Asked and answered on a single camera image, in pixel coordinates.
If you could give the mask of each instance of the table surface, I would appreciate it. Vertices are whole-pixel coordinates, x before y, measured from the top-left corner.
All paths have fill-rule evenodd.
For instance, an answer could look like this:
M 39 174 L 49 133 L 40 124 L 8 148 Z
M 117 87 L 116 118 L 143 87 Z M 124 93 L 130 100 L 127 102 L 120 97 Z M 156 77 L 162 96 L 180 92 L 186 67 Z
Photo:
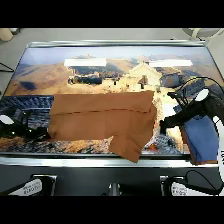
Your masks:
M 66 67 L 65 59 L 94 59 L 105 58 L 106 66 L 76 66 Z M 151 68 L 149 63 L 158 60 L 190 60 L 192 66 L 157 67 Z M 101 78 L 102 84 L 77 82 L 74 85 L 68 83 L 68 78 L 73 76 L 85 78 Z M 209 52 L 204 46 L 53 46 L 53 47 L 28 47 L 16 68 L 8 85 L 4 98 L 19 99 L 26 96 L 23 106 L 30 106 L 26 102 L 35 102 L 35 97 L 49 97 L 54 94 L 76 93 L 109 93 L 109 92 L 138 92 L 145 90 L 156 91 L 161 77 L 170 74 L 178 74 L 182 77 L 207 76 L 215 79 L 222 86 L 223 78 Z M 141 90 L 139 82 L 142 76 L 147 77 L 147 85 Z M 219 91 L 215 84 L 210 86 Z M 169 99 L 166 93 L 174 91 L 174 88 L 161 86 L 161 93 L 156 93 L 154 104 L 158 110 L 157 121 L 173 113 L 173 107 L 177 105 L 175 100 Z M 41 108 L 34 113 L 31 127 L 47 126 L 49 121 L 49 109 Z M 178 149 L 185 154 L 185 144 L 179 128 L 172 129 L 168 134 L 177 143 Z M 102 141 L 73 141 L 42 143 L 38 145 L 24 144 L 23 139 L 2 139 L 0 148 L 2 152 L 9 153 L 42 153 L 42 154 L 105 154 L 111 139 Z M 158 154 L 158 151 L 146 150 L 150 154 Z

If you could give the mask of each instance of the metal frame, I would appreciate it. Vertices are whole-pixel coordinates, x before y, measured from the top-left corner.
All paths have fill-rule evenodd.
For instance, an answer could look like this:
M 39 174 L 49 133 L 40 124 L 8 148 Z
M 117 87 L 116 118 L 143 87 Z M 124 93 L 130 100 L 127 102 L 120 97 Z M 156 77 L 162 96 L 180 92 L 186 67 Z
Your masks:
M 176 47 L 206 47 L 207 48 L 207 46 L 205 45 L 205 41 L 189 41 L 189 40 L 51 41 L 51 42 L 31 42 L 27 44 L 26 48 L 71 47 L 71 46 L 74 46 L 74 47 L 76 46 L 77 47 L 78 46 L 86 46 L 86 47 L 87 46 L 88 47 L 174 46 L 175 47 L 176 46 Z M 92 154 L 91 155 L 90 154 L 61 155 L 61 154 L 55 154 L 55 153 L 54 154 L 41 153 L 40 155 L 40 153 L 0 152 L 0 164 L 22 165 L 22 166 L 51 166 L 51 167 L 195 167 L 194 165 L 190 163 L 190 161 L 187 158 L 189 157 L 190 159 L 190 155 L 185 155 L 185 154 L 181 155 L 181 158 L 182 158 L 181 160 L 179 159 L 179 156 L 176 156 L 176 155 L 171 155 L 170 156 L 171 160 L 166 160 L 164 157 L 165 157 L 164 155 L 153 156 L 153 155 L 143 154 L 141 155 L 139 162 L 135 164 L 128 160 L 119 158 L 116 155 L 92 155 Z M 199 167 L 218 167 L 218 165 L 206 164 L 206 165 L 200 165 Z

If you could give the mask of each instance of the beige object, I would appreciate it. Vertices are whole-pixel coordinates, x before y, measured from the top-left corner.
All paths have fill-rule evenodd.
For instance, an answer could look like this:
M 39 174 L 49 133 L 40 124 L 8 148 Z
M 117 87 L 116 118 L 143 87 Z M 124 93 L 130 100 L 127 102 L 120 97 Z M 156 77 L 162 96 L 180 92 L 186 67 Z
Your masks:
M 0 39 L 3 41 L 9 41 L 13 38 L 13 35 L 9 28 L 0 28 Z

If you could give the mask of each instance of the brown cloth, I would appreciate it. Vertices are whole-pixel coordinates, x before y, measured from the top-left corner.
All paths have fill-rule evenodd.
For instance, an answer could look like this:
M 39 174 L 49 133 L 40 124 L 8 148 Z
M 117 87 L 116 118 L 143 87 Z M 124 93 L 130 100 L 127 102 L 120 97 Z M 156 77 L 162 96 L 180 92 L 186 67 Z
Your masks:
M 54 140 L 101 140 L 109 150 L 137 162 L 156 118 L 154 92 L 54 96 L 48 133 Z

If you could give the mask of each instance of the table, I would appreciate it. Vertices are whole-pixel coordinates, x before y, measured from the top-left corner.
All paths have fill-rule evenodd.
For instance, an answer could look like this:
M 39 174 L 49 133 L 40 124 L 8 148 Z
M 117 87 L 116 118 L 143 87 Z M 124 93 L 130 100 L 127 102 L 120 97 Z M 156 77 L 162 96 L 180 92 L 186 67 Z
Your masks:
M 77 59 L 91 61 L 96 58 L 106 59 L 106 66 L 73 66 L 68 63 L 70 59 L 77 62 Z M 155 62 L 170 62 L 170 59 L 172 63 L 181 59 L 187 64 L 155 66 Z M 208 48 L 200 41 L 33 42 L 27 45 L 1 106 L 14 105 L 23 111 L 31 110 L 29 125 L 32 128 L 47 127 L 54 94 L 153 90 L 156 92 L 154 104 L 157 110 L 160 108 L 157 117 L 159 121 L 171 115 L 173 106 L 177 105 L 175 100 L 166 96 L 166 93 L 174 91 L 174 88 L 162 85 L 162 77 L 173 74 L 178 78 L 208 76 L 223 86 L 223 78 Z M 176 140 L 181 154 L 158 154 L 145 150 L 146 154 L 141 155 L 137 164 L 108 153 L 111 139 L 34 144 L 24 143 L 22 138 L 0 138 L 0 164 L 56 167 L 191 167 L 189 151 L 185 149 L 186 144 L 179 128 L 176 127 L 169 134 Z

